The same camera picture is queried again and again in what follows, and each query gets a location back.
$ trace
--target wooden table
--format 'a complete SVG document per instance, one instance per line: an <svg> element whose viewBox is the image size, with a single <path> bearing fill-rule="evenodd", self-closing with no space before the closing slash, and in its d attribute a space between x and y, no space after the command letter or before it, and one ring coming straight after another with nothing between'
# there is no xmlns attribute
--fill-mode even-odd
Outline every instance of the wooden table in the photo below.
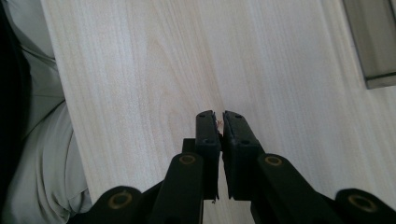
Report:
<svg viewBox="0 0 396 224"><path fill-rule="evenodd" d="M42 0L93 200L164 178L194 116L243 114L319 192L396 208L396 88L366 90L340 0ZM220 201L205 223L252 223Z"/></svg>

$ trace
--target wood grain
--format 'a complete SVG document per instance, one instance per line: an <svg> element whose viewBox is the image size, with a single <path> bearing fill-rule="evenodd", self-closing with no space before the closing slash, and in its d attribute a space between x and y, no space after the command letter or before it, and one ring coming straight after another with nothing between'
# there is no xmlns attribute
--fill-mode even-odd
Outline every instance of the wood grain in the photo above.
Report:
<svg viewBox="0 0 396 224"><path fill-rule="evenodd" d="M366 90L341 1L42 3L94 200L156 184L194 116L227 109L317 191L396 208L396 89ZM205 223L252 223L220 179Z"/></svg>

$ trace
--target light wood surface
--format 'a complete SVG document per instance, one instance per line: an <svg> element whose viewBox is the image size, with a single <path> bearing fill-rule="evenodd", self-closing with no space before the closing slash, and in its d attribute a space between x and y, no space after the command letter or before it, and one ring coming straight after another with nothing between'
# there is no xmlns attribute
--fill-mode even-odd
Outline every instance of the light wood surface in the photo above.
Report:
<svg viewBox="0 0 396 224"><path fill-rule="evenodd" d="M396 208L396 88L366 90L341 1L42 2L94 200L162 180L194 116L227 109L317 191ZM252 223L220 182L205 223Z"/></svg>

